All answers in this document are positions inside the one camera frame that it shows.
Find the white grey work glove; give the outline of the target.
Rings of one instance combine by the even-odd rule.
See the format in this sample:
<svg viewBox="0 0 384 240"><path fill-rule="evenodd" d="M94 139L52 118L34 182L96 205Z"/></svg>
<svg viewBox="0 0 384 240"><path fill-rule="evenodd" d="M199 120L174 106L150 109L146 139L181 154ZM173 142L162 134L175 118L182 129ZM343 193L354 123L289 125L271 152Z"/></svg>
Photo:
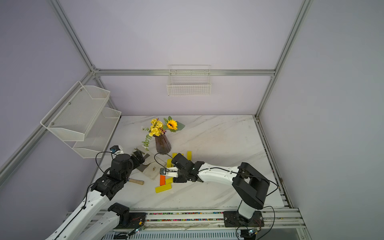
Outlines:
<svg viewBox="0 0 384 240"><path fill-rule="evenodd" d="M161 160L155 160L154 155L150 154L143 154L143 158L145 161L137 167L137 170L149 179L155 180L165 163Z"/></svg>

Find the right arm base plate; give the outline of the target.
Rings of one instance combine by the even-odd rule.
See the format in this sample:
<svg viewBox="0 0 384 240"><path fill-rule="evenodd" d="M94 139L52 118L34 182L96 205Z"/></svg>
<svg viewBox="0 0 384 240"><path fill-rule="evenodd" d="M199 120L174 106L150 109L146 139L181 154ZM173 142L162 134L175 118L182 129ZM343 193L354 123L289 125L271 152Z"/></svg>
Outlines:
<svg viewBox="0 0 384 240"><path fill-rule="evenodd" d="M241 216L237 211L223 212L224 225L226 228L232 227L264 227L264 219L260 211L254 211L253 216L247 219Z"/></svg>

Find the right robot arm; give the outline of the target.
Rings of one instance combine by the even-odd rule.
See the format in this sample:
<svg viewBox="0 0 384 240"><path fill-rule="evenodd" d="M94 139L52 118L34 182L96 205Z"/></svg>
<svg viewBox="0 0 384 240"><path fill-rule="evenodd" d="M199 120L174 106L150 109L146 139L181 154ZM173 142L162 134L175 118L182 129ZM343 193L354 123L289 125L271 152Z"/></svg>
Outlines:
<svg viewBox="0 0 384 240"><path fill-rule="evenodd" d="M174 183L213 182L232 186L242 200L237 215L243 222L249 222L256 211L264 208L271 182L248 163L221 167L202 161L194 163L177 154L172 164L173 167L161 170L160 174L172 177Z"/></svg>

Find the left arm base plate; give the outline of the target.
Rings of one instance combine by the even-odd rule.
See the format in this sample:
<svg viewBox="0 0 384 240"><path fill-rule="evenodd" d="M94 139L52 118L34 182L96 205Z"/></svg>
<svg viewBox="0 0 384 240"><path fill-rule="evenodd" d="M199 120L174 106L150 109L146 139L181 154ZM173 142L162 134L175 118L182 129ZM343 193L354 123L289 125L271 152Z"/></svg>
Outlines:
<svg viewBox="0 0 384 240"><path fill-rule="evenodd" d="M146 213L124 213L107 212L102 220L106 220L107 225L113 226L113 229L138 229L146 221Z"/></svg>

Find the orange building block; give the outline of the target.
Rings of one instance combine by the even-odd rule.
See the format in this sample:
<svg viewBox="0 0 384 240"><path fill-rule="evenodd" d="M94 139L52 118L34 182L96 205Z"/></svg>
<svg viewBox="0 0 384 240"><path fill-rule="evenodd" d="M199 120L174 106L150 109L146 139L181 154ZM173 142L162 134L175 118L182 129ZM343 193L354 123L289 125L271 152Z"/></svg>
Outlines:
<svg viewBox="0 0 384 240"><path fill-rule="evenodd" d="M166 176L160 175L160 186L166 185Z"/></svg>

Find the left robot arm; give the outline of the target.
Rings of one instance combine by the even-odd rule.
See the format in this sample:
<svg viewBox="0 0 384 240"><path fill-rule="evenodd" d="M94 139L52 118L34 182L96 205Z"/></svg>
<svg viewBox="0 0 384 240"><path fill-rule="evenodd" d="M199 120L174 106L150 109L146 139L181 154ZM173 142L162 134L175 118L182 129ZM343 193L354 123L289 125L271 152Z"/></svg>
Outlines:
<svg viewBox="0 0 384 240"><path fill-rule="evenodd" d="M85 198L71 215L49 236L48 240L101 240L114 228L128 227L135 223L130 208L119 203L112 204L107 212L86 228L95 215L123 189L133 170L145 162L141 151L119 154L111 167L87 188Z"/></svg>

